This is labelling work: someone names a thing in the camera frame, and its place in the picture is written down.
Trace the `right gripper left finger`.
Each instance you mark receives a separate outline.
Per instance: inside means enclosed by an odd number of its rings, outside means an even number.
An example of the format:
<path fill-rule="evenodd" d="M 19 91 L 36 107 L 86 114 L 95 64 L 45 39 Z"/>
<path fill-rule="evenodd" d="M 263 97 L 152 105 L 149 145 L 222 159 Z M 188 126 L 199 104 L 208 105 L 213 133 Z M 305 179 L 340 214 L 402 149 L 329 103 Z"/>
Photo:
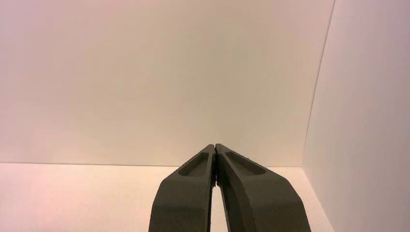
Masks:
<path fill-rule="evenodd" d="M 214 145 L 207 145 L 162 180 L 151 209 L 150 232 L 210 231 L 214 151 Z"/>

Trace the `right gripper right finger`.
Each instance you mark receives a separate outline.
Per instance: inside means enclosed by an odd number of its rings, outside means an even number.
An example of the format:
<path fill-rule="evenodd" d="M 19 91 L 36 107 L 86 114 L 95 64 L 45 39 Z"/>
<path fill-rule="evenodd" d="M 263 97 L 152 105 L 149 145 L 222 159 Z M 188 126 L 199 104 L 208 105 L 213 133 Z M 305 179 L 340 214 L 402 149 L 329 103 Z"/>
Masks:
<path fill-rule="evenodd" d="M 303 201 L 283 176 L 216 144 L 217 185 L 230 232 L 309 232 Z"/>

